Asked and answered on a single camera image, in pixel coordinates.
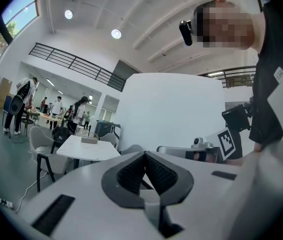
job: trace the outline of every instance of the floor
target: floor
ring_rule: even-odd
[[[27,137],[23,135],[24,124],[21,125],[21,135],[14,136],[13,119],[10,126],[12,135],[11,139],[9,139],[7,134],[3,134],[2,119],[3,112],[0,109],[0,198],[12,202],[16,209],[22,196],[25,194],[26,188],[36,181],[37,164],[34,162],[32,154],[29,153],[29,142],[26,141],[18,144],[13,142],[29,140],[29,130],[32,125],[28,126]],[[51,136],[49,124],[45,124],[42,120],[39,122],[39,127],[43,129],[47,136]],[[67,171],[71,171],[72,168],[73,162],[68,165]],[[61,177],[62,175],[55,175],[56,180]],[[51,184],[51,178],[49,175],[46,175],[40,180],[40,190],[44,190]],[[28,190],[20,209],[23,209],[35,195],[37,195],[36,184]]]

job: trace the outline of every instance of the black rubber pad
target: black rubber pad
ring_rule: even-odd
[[[232,174],[232,173],[229,173],[229,172],[224,172],[224,171],[219,171],[219,170],[215,170],[211,173],[211,175],[214,175],[214,176],[217,176],[217,177],[220,177],[220,178],[224,178],[224,179],[227,179],[227,180],[231,180],[231,181],[234,181],[236,179],[236,174]]]
[[[49,236],[74,200],[74,197],[62,194],[46,209],[32,226],[44,235]]]

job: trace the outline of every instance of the cardboard box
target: cardboard box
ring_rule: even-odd
[[[0,84],[0,109],[4,107],[6,96],[10,95],[11,87],[12,81],[3,77]]]

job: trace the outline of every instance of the white partition wall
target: white partition wall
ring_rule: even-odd
[[[206,137],[225,127],[222,81],[172,74],[134,74],[126,82],[116,123],[121,125],[119,149],[138,144],[190,147],[195,137]]]

